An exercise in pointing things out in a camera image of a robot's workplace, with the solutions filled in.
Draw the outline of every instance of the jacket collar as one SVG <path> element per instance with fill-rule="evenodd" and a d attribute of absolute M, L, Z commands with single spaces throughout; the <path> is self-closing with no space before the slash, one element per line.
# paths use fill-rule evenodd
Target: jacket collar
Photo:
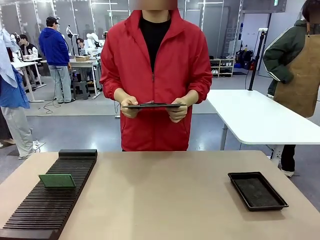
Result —
<path fill-rule="evenodd" d="M 179 10 L 170 10 L 171 25 L 165 36 L 166 39 L 175 37 L 185 30 L 185 23 L 180 16 Z M 134 10 L 131 15 L 125 20 L 124 25 L 133 37 L 137 36 L 139 32 L 139 22 L 142 16 L 142 10 Z"/>

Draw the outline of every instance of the black cap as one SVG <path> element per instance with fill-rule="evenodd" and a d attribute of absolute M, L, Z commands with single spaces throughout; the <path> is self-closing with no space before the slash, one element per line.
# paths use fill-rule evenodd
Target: black cap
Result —
<path fill-rule="evenodd" d="M 55 19 L 53 16 L 48 16 L 46 18 L 46 26 L 47 27 L 52 27 L 54 24 L 59 24 L 57 22 L 57 19 Z"/>

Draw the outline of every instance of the man in red jacket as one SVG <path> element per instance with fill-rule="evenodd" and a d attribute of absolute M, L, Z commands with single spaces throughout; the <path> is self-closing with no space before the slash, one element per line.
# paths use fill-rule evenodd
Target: man in red jacket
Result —
<path fill-rule="evenodd" d="M 172 6 L 172 2 L 168 1 L 173 10 L 161 10 L 161 4 L 156 10 L 134 10 L 107 34 L 100 83 L 105 97 L 121 104 L 124 151 L 186 151 L 192 105 L 204 101 L 210 90 L 206 38 L 196 25 L 180 17 L 177 3 Z M 186 106 L 123 107 L 150 102 Z"/>

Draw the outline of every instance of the hand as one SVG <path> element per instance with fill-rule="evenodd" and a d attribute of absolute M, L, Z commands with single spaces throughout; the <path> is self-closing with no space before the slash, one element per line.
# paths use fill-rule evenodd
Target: hand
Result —
<path fill-rule="evenodd" d="M 176 100 L 173 101 L 172 104 L 187 104 L 182 98 L 177 98 Z M 188 106 L 180 106 L 176 108 L 167 108 L 166 109 L 170 119 L 172 122 L 177 124 L 180 122 L 182 119 L 184 119 L 188 113 Z"/>
<path fill-rule="evenodd" d="M 123 115 L 125 115 L 127 118 L 134 119 L 137 116 L 139 109 L 124 107 L 129 105 L 138 105 L 138 101 L 134 96 L 129 96 L 121 102 L 121 112 Z"/>

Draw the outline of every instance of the brown apron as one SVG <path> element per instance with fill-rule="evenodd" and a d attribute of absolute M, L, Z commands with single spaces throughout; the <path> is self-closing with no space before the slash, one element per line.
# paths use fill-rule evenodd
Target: brown apron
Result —
<path fill-rule="evenodd" d="M 293 73 L 290 83 L 277 83 L 274 100 L 297 114 L 309 118 L 315 113 L 320 86 L 320 35 L 310 35 L 307 24 L 305 44 L 286 67 Z"/>

